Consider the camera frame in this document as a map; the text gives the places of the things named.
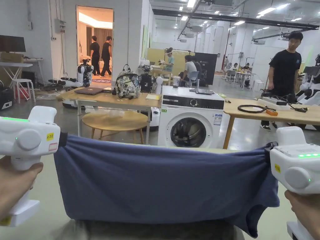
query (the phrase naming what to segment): green led light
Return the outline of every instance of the green led light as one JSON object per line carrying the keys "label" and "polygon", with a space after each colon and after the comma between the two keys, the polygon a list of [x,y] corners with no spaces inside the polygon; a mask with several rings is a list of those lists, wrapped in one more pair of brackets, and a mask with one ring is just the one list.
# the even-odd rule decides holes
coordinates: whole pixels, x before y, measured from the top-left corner
{"label": "green led light", "polygon": [[27,119],[21,119],[21,118],[12,118],[12,117],[2,117],[4,120],[11,120],[11,121],[17,121],[17,122],[29,122]]}

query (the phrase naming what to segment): laptop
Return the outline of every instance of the laptop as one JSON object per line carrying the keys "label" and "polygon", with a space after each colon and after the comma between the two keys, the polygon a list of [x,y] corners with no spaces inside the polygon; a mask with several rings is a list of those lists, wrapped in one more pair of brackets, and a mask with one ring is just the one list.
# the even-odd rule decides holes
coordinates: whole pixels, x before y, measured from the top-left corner
{"label": "laptop", "polygon": [[96,88],[96,87],[85,87],[79,90],[75,90],[75,93],[86,94],[86,95],[96,95],[101,93],[103,88]]}

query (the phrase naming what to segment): yellow partition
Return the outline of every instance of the yellow partition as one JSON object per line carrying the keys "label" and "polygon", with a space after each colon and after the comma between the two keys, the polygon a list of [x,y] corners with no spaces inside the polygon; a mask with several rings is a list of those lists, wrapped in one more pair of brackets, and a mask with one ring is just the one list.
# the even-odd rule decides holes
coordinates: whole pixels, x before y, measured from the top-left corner
{"label": "yellow partition", "polygon": [[[188,51],[182,50],[173,50],[172,55],[174,57],[174,65],[173,65],[173,75],[178,76],[180,72],[184,71],[185,68],[185,59],[184,56],[189,55]],[[155,65],[158,65],[159,60],[165,60],[168,62],[168,56],[165,56],[164,49],[155,49],[155,48],[148,48],[147,50],[147,59],[150,62],[155,62]]]}

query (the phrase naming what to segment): white stool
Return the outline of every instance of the white stool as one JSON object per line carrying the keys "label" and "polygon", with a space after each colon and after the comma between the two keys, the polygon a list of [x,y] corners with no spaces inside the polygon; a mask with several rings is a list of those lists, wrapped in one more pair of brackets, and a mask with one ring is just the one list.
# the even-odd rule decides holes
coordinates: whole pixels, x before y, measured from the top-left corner
{"label": "white stool", "polygon": [[[27,83],[28,94],[29,94],[29,97],[28,97],[28,98],[27,98],[27,96],[24,94],[24,92],[21,91],[21,89],[20,89],[20,87],[23,88],[23,86],[21,85],[21,83]],[[10,84],[10,87],[13,88],[14,99],[16,99],[16,91],[15,91],[15,88],[17,88],[18,103],[20,103],[20,93],[23,94],[23,96],[26,98],[27,101],[31,98],[29,83],[31,84],[31,90],[32,90],[33,100],[34,100],[35,103],[36,103],[35,90],[34,90],[34,88],[33,88],[33,83],[32,83],[32,81],[31,81],[30,79],[12,79],[12,82],[11,82],[11,84]]]}

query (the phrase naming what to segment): black t-shirt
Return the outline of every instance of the black t-shirt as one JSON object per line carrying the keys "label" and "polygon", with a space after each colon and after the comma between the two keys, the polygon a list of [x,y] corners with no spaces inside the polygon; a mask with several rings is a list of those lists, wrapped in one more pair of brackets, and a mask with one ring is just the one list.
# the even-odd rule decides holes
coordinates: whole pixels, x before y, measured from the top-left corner
{"label": "black t-shirt", "polygon": [[100,57],[100,46],[97,42],[93,42],[90,44],[90,50],[93,50],[92,57]]}
{"label": "black t-shirt", "polygon": [[301,66],[300,53],[290,53],[287,50],[278,52],[269,63],[274,67],[273,84],[275,89],[294,90],[294,76]]}
{"label": "black t-shirt", "polygon": [[110,53],[109,53],[109,46],[111,46],[110,43],[104,43],[102,47],[102,59],[108,60],[110,59]]}

